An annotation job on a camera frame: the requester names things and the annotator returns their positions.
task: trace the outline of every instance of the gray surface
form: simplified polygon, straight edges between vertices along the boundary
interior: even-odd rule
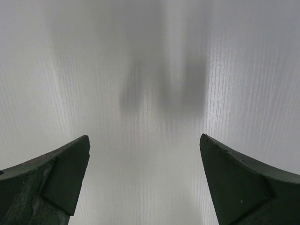
[[[299,11],[297,0],[2,1],[1,168],[87,134],[71,225],[217,224],[201,133],[300,173]]]

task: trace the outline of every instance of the angled black edge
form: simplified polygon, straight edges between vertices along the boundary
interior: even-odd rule
[[[200,151],[220,225],[300,224],[300,175],[243,155],[205,134]]]
[[[90,157],[84,135],[0,172],[0,225],[67,225]]]

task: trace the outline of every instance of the black plastic part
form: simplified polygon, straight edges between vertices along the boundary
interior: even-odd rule
[[[300,176],[203,134],[203,166],[220,225],[300,224]]]
[[[1,170],[0,225],[67,225],[76,208],[89,150],[85,135]],[[53,201],[58,197],[60,202]]]

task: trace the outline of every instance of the wood grain texture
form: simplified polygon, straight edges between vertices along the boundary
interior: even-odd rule
[[[217,224],[202,133],[300,173],[299,2],[178,5],[0,3],[0,166],[89,135],[71,225]],[[173,38],[178,12],[182,36]],[[137,82],[130,71],[140,61]],[[135,110],[122,107],[130,101],[140,101]]]

